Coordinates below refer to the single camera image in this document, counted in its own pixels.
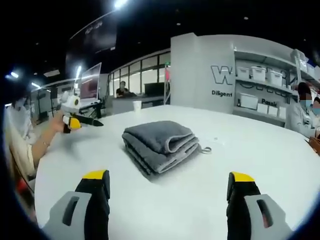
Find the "person's left hand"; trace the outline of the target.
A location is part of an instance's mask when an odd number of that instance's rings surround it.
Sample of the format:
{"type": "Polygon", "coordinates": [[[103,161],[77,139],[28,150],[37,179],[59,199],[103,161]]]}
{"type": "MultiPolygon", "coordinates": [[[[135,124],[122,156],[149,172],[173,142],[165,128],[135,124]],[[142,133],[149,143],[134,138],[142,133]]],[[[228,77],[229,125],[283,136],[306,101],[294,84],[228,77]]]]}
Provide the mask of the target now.
{"type": "Polygon", "coordinates": [[[64,131],[64,125],[63,122],[63,114],[56,114],[49,123],[49,127],[47,130],[48,133],[48,140],[51,142],[53,138],[55,137],[56,133],[62,133],[64,131]]]}

